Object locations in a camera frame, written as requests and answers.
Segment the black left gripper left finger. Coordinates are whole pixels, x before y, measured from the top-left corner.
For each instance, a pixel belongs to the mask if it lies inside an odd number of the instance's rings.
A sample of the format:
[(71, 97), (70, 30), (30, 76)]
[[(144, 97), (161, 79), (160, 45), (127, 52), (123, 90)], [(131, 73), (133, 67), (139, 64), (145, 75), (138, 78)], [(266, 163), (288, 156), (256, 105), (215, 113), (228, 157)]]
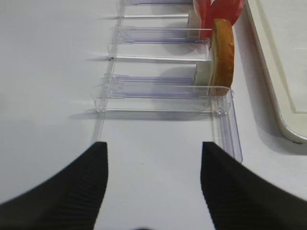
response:
[(47, 181), (1, 204), (0, 228), (92, 230), (107, 181), (107, 143), (96, 142)]

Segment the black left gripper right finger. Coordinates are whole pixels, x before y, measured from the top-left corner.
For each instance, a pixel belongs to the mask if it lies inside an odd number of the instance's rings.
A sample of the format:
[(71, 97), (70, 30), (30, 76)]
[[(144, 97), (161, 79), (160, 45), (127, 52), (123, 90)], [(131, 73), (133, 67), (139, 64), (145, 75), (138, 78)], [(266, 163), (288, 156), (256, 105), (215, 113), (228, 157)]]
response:
[(305, 230), (307, 202), (203, 142), (201, 189), (217, 230)]

